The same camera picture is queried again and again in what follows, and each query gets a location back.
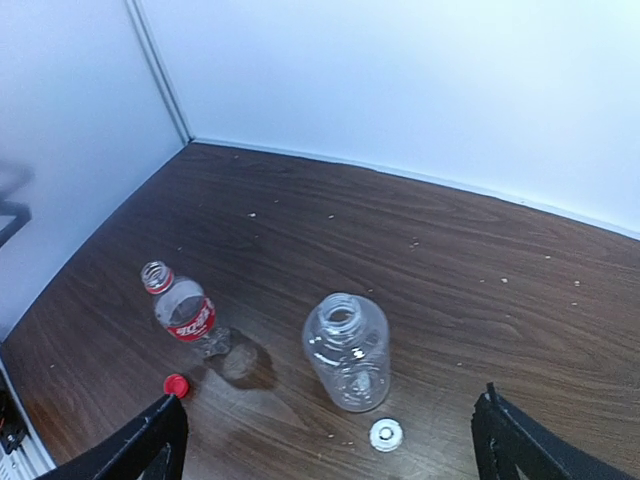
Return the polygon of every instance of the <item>bottle without label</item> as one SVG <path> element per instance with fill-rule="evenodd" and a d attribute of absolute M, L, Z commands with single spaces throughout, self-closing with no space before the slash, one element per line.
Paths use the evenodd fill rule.
<path fill-rule="evenodd" d="M 374 302 L 329 295 L 307 318 L 302 341 L 336 405 L 364 412 L 382 403 L 389 392 L 389 325 Z"/>
<path fill-rule="evenodd" d="M 229 353 L 231 333 L 215 324 L 215 307 L 200 285 L 174 276 L 162 262 L 147 263 L 140 275 L 153 295 L 156 319 L 171 335 L 190 342 L 205 358 Z"/>

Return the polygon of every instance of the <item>brown tabletop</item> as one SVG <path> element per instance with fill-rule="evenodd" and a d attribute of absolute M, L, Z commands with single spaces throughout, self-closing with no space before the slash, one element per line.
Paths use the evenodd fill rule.
<path fill-rule="evenodd" d="M 219 322 L 261 345 L 250 382 L 225 380 L 156 324 L 139 281 L 155 259 L 199 281 Z M 640 243 L 570 220 L 192 144 L 87 241 L 2 349 L 59 463 L 179 372 L 193 385 L 186 479 L 477 478 L 470 419 L 487 381 L 640 476 L 639 274 Z M 333 406 L 303 356 L 304 320 L 334 291 L 367 296 L 389 318 L 391 392 L 369 413 Z M 368 431 L 385 416 L 405 441 L 383 454 Z"/>

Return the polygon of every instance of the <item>bottle label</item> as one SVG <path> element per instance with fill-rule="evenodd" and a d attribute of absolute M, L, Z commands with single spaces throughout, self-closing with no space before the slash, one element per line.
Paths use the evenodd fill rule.
<path fill-rule="evenodd" d="M 180 327 L 167 327 L 171 335 L 183 342 L 193 342 L 213 328 L 216 321 L 216 309 L 208 298 L 204 299 L 202 308 L 193 320 Z"/>

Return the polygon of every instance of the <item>bottle with red label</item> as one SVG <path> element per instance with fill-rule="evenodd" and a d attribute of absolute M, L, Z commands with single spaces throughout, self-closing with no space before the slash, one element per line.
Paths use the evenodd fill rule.
<path fill-rule="evenodd" d="M 231 332 L 215 324 L 213 302 L 198 283 L 174 276 L 162 262 L 147 263 L 140 275 L 153 295 L 156 318 L 171 335 L 190 342 L 205 358 L 229 353 Z"/>

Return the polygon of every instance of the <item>white wall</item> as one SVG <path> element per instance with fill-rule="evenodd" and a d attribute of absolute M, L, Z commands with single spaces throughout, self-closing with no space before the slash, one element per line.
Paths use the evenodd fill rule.
<path fill-rule="evenodd" d="M 0 248 L 4 338 L 181 143 L 124 1 L 0 0 L 0 11 L 0 160 L 33 172 L 12 197 L 33 220 Z"/>
<path fill-rule="evenodd" d="M 640 232 L 637 0 L 142 3 L 198 137 Z"/>

